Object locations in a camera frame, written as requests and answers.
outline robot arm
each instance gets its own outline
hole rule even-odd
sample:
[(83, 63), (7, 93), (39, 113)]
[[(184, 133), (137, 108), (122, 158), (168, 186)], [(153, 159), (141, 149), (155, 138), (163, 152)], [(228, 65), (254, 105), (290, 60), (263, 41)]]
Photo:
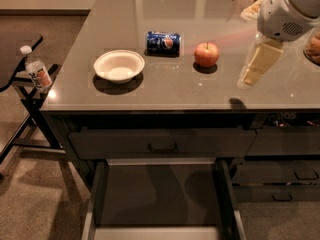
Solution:
[(278, 61), (283, 42), (297, 40), (320, 23), (320, 0), (263, 0), (257, 22), (257, 38), (238, 81), (242, 89), (249, 89)]

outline baseboard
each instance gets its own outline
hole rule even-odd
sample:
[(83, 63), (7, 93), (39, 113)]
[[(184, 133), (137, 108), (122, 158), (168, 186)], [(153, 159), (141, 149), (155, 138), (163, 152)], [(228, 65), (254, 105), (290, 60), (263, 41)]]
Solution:
[(89, 9), (0, 9), (0, 16), (88, 16)]

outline blue can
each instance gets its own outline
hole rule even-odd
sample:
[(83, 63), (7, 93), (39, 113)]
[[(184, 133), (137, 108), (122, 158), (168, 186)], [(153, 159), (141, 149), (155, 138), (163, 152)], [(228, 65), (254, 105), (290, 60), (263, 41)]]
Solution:
[(149, 31), (146, 34), (146, 49), (149, 54), (179, 56), (180, 40), (177, 33)]

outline red object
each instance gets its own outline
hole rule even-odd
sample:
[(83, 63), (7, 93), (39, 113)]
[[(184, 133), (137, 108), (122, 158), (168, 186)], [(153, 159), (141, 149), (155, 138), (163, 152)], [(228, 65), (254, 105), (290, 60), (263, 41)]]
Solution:
[(202, 68), (211, 68), (219, 59), (218, 47), (212, 43), (199, 44), (194, 52), (196, 63)]

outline white bowl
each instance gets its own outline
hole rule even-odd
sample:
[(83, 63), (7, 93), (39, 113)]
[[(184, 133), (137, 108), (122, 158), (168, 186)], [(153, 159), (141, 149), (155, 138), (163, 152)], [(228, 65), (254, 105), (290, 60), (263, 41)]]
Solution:
[(144, 59), (136, 52), (115, 50), (101, 55), (93, 67), (103, 79), (126, 83), (142, 71), (144, 64)]

